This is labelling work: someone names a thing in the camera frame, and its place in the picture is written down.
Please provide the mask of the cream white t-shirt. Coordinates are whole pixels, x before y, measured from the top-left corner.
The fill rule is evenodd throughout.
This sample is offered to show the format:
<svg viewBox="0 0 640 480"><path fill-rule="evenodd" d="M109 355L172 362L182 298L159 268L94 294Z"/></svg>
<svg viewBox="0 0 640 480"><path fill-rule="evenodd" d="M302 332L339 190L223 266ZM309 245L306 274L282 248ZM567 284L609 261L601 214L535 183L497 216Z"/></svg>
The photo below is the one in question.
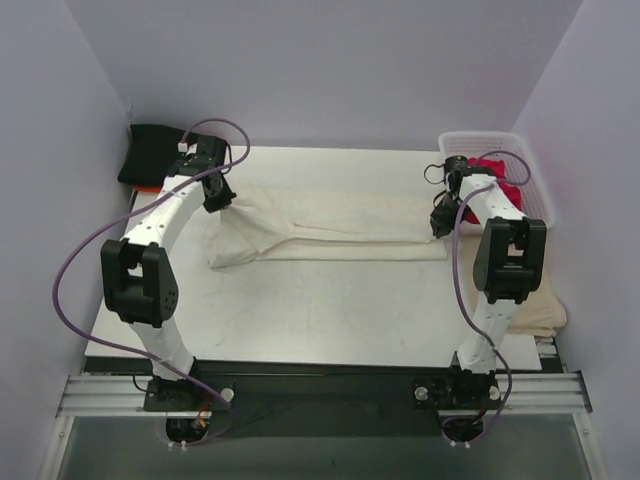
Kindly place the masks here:
<svg viewBox="0 0 640 480"><path fill-rule="evenodd" d="M222 269L253 261L440 261L428 205L414 197L301 190L243 182L209 222L203 249Z"/></svg>

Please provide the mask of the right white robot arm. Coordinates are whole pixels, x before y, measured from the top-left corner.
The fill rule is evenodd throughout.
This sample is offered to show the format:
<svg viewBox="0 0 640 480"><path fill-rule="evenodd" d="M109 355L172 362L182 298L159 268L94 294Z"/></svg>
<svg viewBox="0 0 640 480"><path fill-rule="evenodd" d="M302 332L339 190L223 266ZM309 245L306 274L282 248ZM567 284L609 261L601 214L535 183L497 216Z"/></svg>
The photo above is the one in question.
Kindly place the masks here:
<svg viewBox="0 0 640 480"><path fill-rule="evenodd" d="M541 219L525 215L503 190L505 185L523 187L532 171L519 155L494 150L489 156L506 155L524 168L521 180L498 177L483 166L483 157L470 160L456 155L441 165L445 190L434 201L430 226L435 238L453 236L452 274L454 293L470 328L455 353L460 369L476 375L490 375L501 360L499 347L513 315L541 283L547 226ZM482 227L472 269L478 301L469 314L462 299L458 268L461 223L471 212Z"/></svg>

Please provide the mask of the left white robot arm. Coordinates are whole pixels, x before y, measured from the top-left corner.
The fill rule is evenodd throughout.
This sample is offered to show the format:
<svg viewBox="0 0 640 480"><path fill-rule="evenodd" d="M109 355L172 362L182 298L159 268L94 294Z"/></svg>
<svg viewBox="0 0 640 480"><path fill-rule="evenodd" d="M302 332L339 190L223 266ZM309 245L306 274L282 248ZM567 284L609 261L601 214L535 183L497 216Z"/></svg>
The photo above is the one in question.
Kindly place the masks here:
<svg viewBox="0 0 640 480"><path fill-rule="evenodd" d="M181 142L152 207L119 240L100 251L104 302L140 339L150 356L155 387L182 412L195 409L202 387L186 377L196 359L179 332L175 311L179 286L169 253L184 226L199 209L215 213L231 205L235 193L223 170L230 162L228 143L201 136Z"/></svg>

